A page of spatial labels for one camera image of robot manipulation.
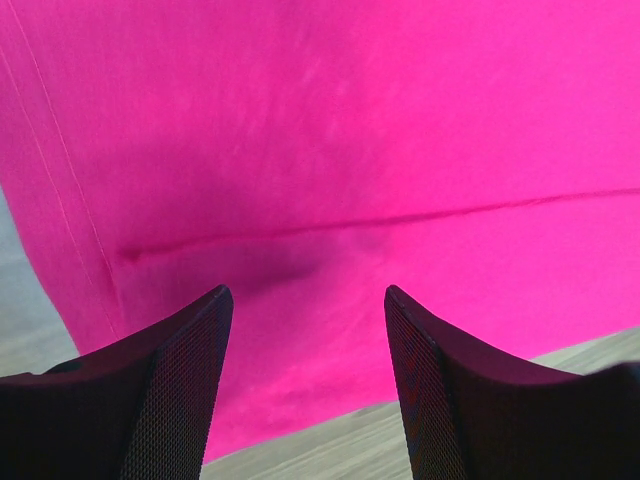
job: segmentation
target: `pink towel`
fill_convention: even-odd
[[[637,324],[640,3],[0,0],[0,182],[81,353],[218,283],[206,460],[396,398],[397,283],[531,357]]]

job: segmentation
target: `light wood floor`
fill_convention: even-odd
[[[0,193],[0,376],[41,373],[77,356],[22,251]],[[640,329],[544,355],[536,361],[588,373],[640,361]],[[410,479],[397,403],[345,415],[204,467],[202,479]]]

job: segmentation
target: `gray wooden surface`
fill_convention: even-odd
[[[27,261],[0,193],[0,376],[41,373],[77,351]],[[640,329],[544,355],[588,373],[640,361]],[[398,405],[370,407],[206,465],[202,479],[410,479]]]

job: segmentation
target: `table surface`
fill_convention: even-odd
[[[0,192],[0,376],[42,373],[76,356],[24,255]],[[581,374],[631,360],[640,361],[640,328],[535,359]],[[410,479],[398,404],[366,408],[229,455],[206,465],[201,478]]]

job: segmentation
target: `pink fabric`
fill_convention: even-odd
[[[397,283],[637,324],[640,3],[0,0],[0,182],[79,350],[236,298],[206,460],[396,397]]]

